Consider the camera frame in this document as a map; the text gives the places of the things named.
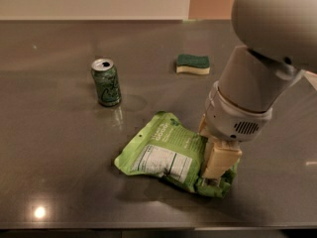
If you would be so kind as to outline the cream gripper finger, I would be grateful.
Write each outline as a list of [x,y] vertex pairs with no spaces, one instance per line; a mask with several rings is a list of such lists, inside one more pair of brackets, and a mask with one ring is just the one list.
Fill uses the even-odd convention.
[[198,134],[206,138],[211,137],[210,131],[206,123],[205,115],[202,115],[201,117],[199,128],[198,128]]
[[208,141],[205,147],[201,176],[204,179],[219,179],[241,157],[242,150],[237,141]]

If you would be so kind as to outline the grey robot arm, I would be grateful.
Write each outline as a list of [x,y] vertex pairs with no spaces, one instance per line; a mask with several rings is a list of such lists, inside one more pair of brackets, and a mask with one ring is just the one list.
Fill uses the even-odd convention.
[[272,106],[306,71],[317,69],[317,0],[235,0],[232,26],[242,44],[205,102],[208,138],[201,174],[219,179],[271,119]]

